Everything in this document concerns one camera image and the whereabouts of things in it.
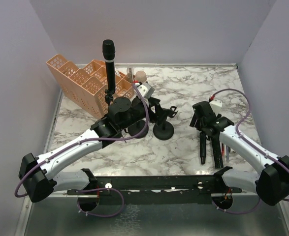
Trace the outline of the black slim microphone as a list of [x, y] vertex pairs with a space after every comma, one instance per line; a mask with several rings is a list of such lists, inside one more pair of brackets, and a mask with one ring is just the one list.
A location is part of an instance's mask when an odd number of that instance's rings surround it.
[[207, 141], [207, 138], [206, 138], [206, 135], [203, 133], [203, 132], [200, 132], [199, 134], [199, 156], [200, 156], [200, 162], [201, 162], [201, 165], [204, 165], [205, 162], [206, 162], [206, 141]]

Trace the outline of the black round-base stand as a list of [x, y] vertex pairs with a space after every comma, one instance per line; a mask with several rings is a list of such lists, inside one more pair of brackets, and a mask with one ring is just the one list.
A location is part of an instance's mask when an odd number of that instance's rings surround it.
[[[167, 118], [174, 118], [178, 111], [176, 110], [176, 106], [171, 106], [168, 111]], [[167, 121], [164, 121], [161, 125], [154, 125], [153, 134], [156, 138], [162, 141], [169, 140], [174, 135], [174, 127], [173, 125]]]
[[139, 136], [137, 136], [137, 139], [144, 138], [149, 132], [149, 126], [147, 125], [145, 126], [144, 120], [140, 120], [137, 123], [131, 125], [127, 129], [127, 133], [129, 133], [131, 136], [134, 136], [138, 134], [143, 128], [145, 128], [144, 131], [141, 132]]

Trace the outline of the black tripod mic stand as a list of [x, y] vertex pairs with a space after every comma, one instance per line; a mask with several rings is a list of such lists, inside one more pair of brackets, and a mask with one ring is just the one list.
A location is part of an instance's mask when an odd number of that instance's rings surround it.
[[121, 131], [123, 130], [123, 123], [125, 116], [128, 116], [128, 111], [131, 108], [130, 100], [126, 97], [119, 96], [114, 98], [113, 92], [109, 89], [105, 91], [105, 102], [108, 105], [107, 119], [114, 132], [108, 136], [109, 144], [121, 138]]

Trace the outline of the beige microphone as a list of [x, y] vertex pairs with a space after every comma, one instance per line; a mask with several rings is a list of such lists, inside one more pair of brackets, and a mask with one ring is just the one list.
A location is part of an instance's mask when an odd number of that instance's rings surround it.
[[145, 83], [147, 81], [147, 75], [144, 71], [137, 71], [134, 77], [135, 81]]

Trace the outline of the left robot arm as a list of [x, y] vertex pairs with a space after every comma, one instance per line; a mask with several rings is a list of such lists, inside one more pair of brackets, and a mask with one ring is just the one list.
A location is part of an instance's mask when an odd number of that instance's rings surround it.
[[87, 190], [97, 187], [94, 175], [88, 169], [66, 172], [64, 169], [89, 153], [103, 149], [116, 141], [125, 141], [122, 131], [127, 129], [128, 140], [141, 138], [149, 123], [156, 126], [167, 124], [167, 118], [177, 114], [177, 108], [163, 108], [157, 98], [129, 100], [117, 97], [108, 107], [107, 114], [97, 120], [78, 138], [53, 151], [22, 158], [18, 183], [14, 195], [24, 187], [25, 195], [33, 203], [40, 202], [57, 191]]

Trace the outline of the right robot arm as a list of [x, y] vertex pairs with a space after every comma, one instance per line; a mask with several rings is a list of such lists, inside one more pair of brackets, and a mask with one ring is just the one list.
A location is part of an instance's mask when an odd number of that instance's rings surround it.
[[289, 157], [264, 149], [239, 131], [226, 117], [215, 114], [209, 101], [193, 105], [190, 126], [211, 141], [215, 167], [222, 168], [221, 145], [226, 145], [255, 170], [254, 173], [223, 168], [221, 179], [227, 187], [236, 187], [256, 193], [270, 206], [276, 205], [289, 196]]

